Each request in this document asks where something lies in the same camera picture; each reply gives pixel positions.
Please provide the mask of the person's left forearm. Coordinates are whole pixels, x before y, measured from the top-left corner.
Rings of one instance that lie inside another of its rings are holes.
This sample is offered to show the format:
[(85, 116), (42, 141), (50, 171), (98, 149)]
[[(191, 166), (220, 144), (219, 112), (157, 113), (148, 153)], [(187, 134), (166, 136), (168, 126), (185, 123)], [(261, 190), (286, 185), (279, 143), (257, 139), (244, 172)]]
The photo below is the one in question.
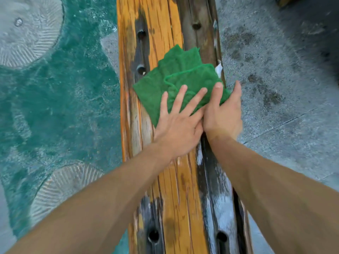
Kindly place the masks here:
[(154, 178), (178, 156), (153, 142), (54, 209), (6, 254), (110, 254)]

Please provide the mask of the person's left hand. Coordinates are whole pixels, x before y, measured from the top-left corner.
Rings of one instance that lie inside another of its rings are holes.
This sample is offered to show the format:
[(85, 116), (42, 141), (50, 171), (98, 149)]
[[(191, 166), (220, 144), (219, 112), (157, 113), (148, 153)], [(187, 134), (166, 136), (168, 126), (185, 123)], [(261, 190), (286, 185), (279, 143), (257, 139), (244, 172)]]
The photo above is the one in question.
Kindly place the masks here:
[(181, 110), (184, 96), (188, 87), (182, 85), (172, 106), (171, 112), (165, 117), (159, 116), (155, 128), (155, 143), (164, 151), (167, 160), (171, 161), (189, 153), (197, 146), (200, 139), (195, 139), (194, 130), (199, 121), (202, 121), (205, 107), (191, 115), (183, 115)]

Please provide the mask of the person's right hand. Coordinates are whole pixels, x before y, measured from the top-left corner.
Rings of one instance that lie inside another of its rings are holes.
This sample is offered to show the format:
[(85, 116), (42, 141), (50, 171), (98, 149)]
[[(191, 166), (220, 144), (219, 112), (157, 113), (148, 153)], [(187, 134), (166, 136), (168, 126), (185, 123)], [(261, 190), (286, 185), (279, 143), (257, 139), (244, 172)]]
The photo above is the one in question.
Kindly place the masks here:
[(223, 104), (212, 108), (209, 101), (206, 105), (203, 127), (210, 143), (214, 138), (222, 136), (237, 140), (243, 129), (241, 96), (241, 83), (236, 81), (230, 97)]

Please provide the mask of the green microfibre cloth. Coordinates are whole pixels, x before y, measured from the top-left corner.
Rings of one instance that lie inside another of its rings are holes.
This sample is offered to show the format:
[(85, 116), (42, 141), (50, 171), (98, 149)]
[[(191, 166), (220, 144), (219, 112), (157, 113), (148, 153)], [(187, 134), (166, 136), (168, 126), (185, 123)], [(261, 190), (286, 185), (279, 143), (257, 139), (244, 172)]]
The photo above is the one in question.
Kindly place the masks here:
[(181, 110), (201, 88), (207, 88), (207, 93), (193, 111), (195, 113), (210, 101), (212, 89), (220, 81), (221, 79), (215, 73), (215, 67), (209, 63), (202, 63), (199, 48), (194, 47), (184, 51), (176, 45), (165, 54), (163, 59), (159, 60), (158, 66), (142, 77), (133, 88), (152, 124), (156, 127), (163, 92), (168, 92), (167, 107), (168, 112), (171, 112), (182, 85), (187, 85), (188, 89)]

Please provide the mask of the person's right forearm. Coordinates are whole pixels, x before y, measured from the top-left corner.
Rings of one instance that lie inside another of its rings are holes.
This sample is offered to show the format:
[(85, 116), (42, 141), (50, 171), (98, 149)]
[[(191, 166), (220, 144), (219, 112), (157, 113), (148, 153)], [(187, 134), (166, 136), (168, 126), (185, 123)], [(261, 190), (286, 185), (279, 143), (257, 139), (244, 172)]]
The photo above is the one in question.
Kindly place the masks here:
[(230, 136), (207, 138), (275, 254), (339, 254), (339, 192)]

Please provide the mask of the worn orange wooden beam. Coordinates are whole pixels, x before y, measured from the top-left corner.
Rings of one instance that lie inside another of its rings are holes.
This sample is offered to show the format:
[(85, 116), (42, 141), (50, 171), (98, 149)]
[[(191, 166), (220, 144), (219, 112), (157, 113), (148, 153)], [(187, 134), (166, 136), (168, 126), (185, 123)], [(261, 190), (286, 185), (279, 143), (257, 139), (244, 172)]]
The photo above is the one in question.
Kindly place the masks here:
[[(222, 64), (215, 0), (117, 0), (122, 159), (153, 140), (132, 86), (175, 45)], [(254, 254), (248, 213), (205, 136), (171, 162), (144, 194), (128, 226), (130, 254)]]

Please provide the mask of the round ribbed stepping stone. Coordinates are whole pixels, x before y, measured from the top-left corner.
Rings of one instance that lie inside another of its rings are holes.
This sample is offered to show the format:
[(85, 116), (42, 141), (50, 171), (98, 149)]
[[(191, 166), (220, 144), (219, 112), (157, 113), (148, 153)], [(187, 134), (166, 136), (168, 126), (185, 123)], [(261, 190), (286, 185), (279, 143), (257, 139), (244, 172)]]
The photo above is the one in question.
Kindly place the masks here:
[(61, 0), (0, 0), (0, 66), (40, 59), (57, 42), (63, 19)]
[(40, 185), (29, 209), (34, 227), (61, 203), (104, 175), (91, 164), (75, 162), (54, 170)]

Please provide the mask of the grey stone slab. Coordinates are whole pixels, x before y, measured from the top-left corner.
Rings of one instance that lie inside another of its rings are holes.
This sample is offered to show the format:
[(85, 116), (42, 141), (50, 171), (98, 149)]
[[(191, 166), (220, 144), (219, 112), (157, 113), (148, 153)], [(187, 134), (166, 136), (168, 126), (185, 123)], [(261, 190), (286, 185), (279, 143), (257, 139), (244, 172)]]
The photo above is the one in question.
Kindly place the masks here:
[(118, 45), (118, 32), (112, 32), (111, 34), (100, 39), (102, 49), (107, 56), (112, 68), (114, 69), (116, 76), (120, 76), (120, 62), (119, 62), (119, 45)]

